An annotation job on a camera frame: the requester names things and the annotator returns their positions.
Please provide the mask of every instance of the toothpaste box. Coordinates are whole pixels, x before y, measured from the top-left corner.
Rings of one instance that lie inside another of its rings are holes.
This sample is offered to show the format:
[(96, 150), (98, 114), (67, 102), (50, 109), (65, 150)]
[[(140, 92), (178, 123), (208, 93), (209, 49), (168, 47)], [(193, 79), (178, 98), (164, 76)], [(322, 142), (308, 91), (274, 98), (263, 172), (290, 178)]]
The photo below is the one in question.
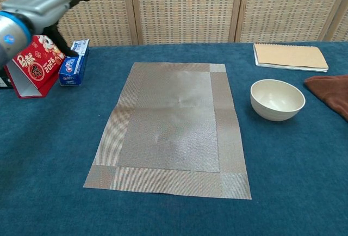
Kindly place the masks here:
[(89, 51), (89, 39), (74, 41), (71, 50), (78, 57), (66, 57), (59, 70), (60, 85), (81, 85)]

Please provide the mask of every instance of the blue tablecloth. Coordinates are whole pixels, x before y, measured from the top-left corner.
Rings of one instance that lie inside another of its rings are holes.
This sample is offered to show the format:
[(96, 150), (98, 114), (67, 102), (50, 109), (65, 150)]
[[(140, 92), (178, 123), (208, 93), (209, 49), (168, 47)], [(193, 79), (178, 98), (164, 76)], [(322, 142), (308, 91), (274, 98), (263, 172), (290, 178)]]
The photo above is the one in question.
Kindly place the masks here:
[[(0, 90), (0, 235), (347, 235), (348, 124), (303, 81), (348, 74), (348, 43), (305, 43), (328, 73), (256, 67), (251, 44), (91, 48), (83, 85), (20, 100)], [(253, 200), (84, 189), (110, 112), (134, 62), (226, 64)], [(270, 122), (250, 86), (274, 78), (307, 99)]]

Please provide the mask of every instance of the brown towel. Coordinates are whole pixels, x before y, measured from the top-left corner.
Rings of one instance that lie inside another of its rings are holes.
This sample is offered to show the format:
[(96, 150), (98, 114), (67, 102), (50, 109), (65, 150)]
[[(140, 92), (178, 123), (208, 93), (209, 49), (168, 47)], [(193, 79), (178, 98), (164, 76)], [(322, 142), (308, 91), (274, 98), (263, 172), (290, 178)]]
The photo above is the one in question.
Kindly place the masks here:
[(317, 98), (348, 121), (348, 74), (310, 77), (304, 84)]

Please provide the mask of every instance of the robotic hand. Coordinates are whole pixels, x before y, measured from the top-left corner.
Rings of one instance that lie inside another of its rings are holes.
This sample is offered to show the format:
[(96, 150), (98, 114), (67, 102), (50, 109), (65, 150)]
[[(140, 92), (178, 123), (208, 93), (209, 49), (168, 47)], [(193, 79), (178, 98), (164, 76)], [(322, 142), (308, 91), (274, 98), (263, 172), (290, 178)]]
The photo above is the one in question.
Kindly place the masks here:
[(0, 10), (0, 69), (30, 45), (33, 35), (47, 35), (64, 54), (75, 57), (58, 31), (59, 19), (80, 1), (7, 0)]

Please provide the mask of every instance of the notebook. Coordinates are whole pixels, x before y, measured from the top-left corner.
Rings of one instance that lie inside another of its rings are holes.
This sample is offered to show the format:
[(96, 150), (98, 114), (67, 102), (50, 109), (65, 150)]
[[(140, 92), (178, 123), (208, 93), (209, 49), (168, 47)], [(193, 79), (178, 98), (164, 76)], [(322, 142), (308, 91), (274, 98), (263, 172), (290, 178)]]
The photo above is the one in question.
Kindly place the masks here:
[(328, 65), (317, 47), (254, 44), (257, 66), (327, 72)]

